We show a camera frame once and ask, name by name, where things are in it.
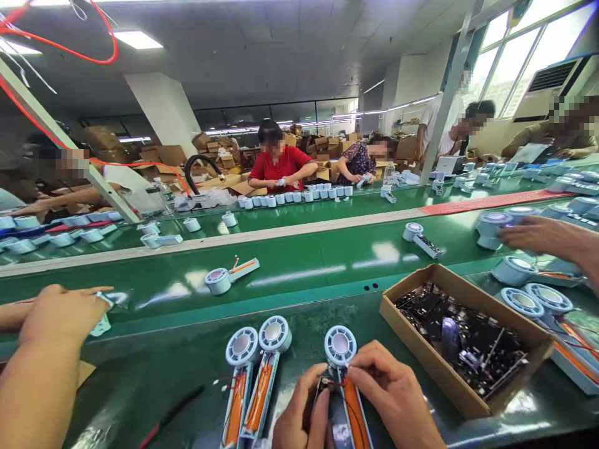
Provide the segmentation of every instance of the black hose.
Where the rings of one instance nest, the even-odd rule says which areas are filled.
[[[208,162],[212,168],[214,168],[214,171],[217,173],[218,177],[221,180],[224,180],[224,175],[223,172],[220,171],[220,169],[217,167],[217,165],[212,161],[212,159],[208,159],[206,156],[204,155],[193,155],[191,156],[187,162],[185,162],[185,179],[187,180],[187,183],[189,184],[189,187],[191,187],[191,189],[193,190],[193,192],[196,195],[200,194],[200,191],[198,190],[198,188],[195,186],[195,182],[193,182],[193,178],[192,178],[192,165],[198,160],[198,159],[202,159],[205,162]]]

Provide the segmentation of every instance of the ceiling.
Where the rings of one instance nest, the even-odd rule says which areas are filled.
[[[89,5],[34,7],[18,22],[86,55],[105,59],[110,39]],[[426,53],[459,29],[472,0],[201,0],[102,3],[118,24],[164,48],[121,44],[114,65],[95,65],[39,42],[11,37],[43,55],[29,72],[52,113],[74,117],[140,113],[123,74],[163,72],[179,80],[194,109],[355,97],[401,54]],[[0,112],[12,112],[0,97]]]

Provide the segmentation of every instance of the red shirt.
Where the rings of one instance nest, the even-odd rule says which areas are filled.
[[[256,159],[254,168],[251,169],[249,178],[257,180],[279,180],[284,176],[294,175],[304,165],[310,162],[312,158],[303,153],[296,147],[285,147],[283,154],[279,157],[279,162],[273,162],[273,156],[270,152],[260,153]],[[299,190],[304,190],[301,180],[298,181]],[[276,189],[268,189],[268,193],[281,193],[284,191],[296,191],[294,186],[278,187]]]

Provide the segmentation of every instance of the floral shirt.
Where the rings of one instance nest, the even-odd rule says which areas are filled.
[[[342,155],[348,161],[346,162],[349,172],[352,175],[363,175],[367,171],[376,175],[376,162],[374,158],[368,155],[368,148],[364,142],[356,142],[347,149]],[[337,184],[351,185],[351,181],[341,173],[337,178]]]

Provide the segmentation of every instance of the plastic bottle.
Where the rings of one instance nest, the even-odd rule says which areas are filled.
[[[390,162],[387,167],[385,167],[385,177],[382,179],[383,188],[388,187],[391,188],[393,186],[393,178],[395,176],[395,164]]]
[[[173,215],[175,194],[168,188],[168,186],[162,182],[160,178],[154,178],[153,184],[160,189],[160,196],[164,201],[165,210],[164,215]]]

